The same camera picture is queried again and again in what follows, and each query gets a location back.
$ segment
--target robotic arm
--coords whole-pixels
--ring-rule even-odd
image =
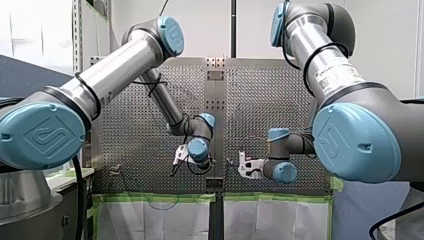
[[[204,113],[194,120],[185,118],[167,87],[159,84],[161,74],[156,67],[184,49],[178,23],[160,17],[132,27],[126,39],[121,48],[63,86],[46,87],[19,104],[0,109],[0,163],[42,170],[69,161],[82,147],[101,109],[141,76],[149,83],[146,87],[170,132],[193,136],[188,153],[199,166],[207,165],[214,117]]]
[[[303,71],[305,87],[317,102],[310,115],[312,132],[307,133],[313,147],[301,144],[303,153],[316,153],[329,172],[348,181],[424,180],[424,105],[399,101],[348,62],[355,28],[345,9],[285,1],[275,10],[271,43],[296,59],[298,66],[289,63]],[[264,162],[272,164],[260,169],[263,175],[278,180],[276,173],[287,169],[286,175],[295,176],[294,166],[284,166],[291,164],[288,153],[299,153],[293,147],[299,140],[288,129],[271,129],[268,138],[271,156]]]
[[[13,235],[14,239],[62,239],[62,197],[51,193],[43,172],[38,170],[71,160],[102,108],[136,78],[145,83],[168,122],[169,132],[193,137],[183,146],[187,148],[189,162],[199,168],[210,167],[209,143],[215,118],[206,113],[195,119],[185,117],[166,86],[160,84],[161,74],[156,69],[168,58],[182,53],[184,37],[180,26],[173,18],[160,17],[134,26],[125,39],[128,41],[121,48],[61,87],[45,87],[18,103],[0,102],[3,235]],[[83,209],[80,189],[79,195],[79,209]],[[37,228],[31,227],[32,223],[37,223]]]

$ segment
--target blue joint cap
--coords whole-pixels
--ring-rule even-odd
[[[193,138],[188,143],[188,155],[198,164],[204,163],[208,158],[209,148],[205,140]]]
[[[212,127],[215,128],[215,117],[210,115],[209,113],[201,113],[199,114],[202,118],[206,120],[206,122]]]
[[[271,128],[268,131],[268,142],[274,142],[282,138],[288,137],[290,131],[288,128]]]
[[[297,169],[289,162],[279,163],[272,172],[272,178],[274,181],[290,184],[297,178]]]
[[[382,183],[400,169],[400,147],[389,126],[356,104],[323,108],[315,117],[313,136],[322,164],[344,180]]]
[[[84,141],[82,120],[64,105],[28,104],[0,119],[0,159],[17,169],[58,167],[71,160]]]
[[[184,35],[180,25],[172,17],[158,18],[159,35],[162,43],[172,57],[184,51]]]
[[[271,45],[281,47],[281,36],[283,35],[284,3],[280,3],[274,12],[271,26]]]

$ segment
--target perforated metal board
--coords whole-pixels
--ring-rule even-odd
[[[280,60],[228,59],[226,72],[225,191],[328,195],[329,178],[317,159],[294,156],[298,179],[291,185],[245,179],[237,171],[240,148],[247,156],[266,157],[267,144],[257,137],[266,138],[270,128],[308,127],[310,97],[300,71]]]
[[[205,68],[205,59],[173,59],[160,68],[174,100],[190,116],[204,110]],[[166,132],[166,122],[144,86],[132,84],[124,90],[102,111],[97,125],[95,192],[205,192],[205,177],[191,174],[185,165],[169,176],[183,137]]]
[[[301,74],[279,60],[221,59],[225,66],[221,64],[219,69],[217,62],[212,69],[211,61],[178,58],[160,68],[184,112],[191,116],[209,112],[217,118],[211,145],[217,167],[208,176],[225,177],[225,191],[229,192],[328,195],[325,170],[318,160],[303,156],[293,158],[299,178],[292,185],[243,179],[237,172],[242,145],[249,156],[266,156],[266,143],[245,139],[247,136],[264,138],[272,127],[307,126],[310,99]],[[210,70],[223,71],[224,79],[208,80]],[[114,99],[93,128],[93,166],[98,169],[95,192],[204,193],[205,177],[191,174],[184,166],[177,176],[169,177],[182,138],[169,136],[165,126],[143,86],[132,85]],[[222,160],[232,162],[225,171]],[[121,172],[114,174],[118,165]]]

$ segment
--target label sticker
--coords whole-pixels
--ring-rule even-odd
[[[321,87],[324,95],[351,85],[365,82],[359,72],[347,61],[328,65],[324,70],[315,73],[314,77]]]

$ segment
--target metal pole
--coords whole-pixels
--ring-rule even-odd
[[[237,0],[231,0],[231,58],[237,57]]]

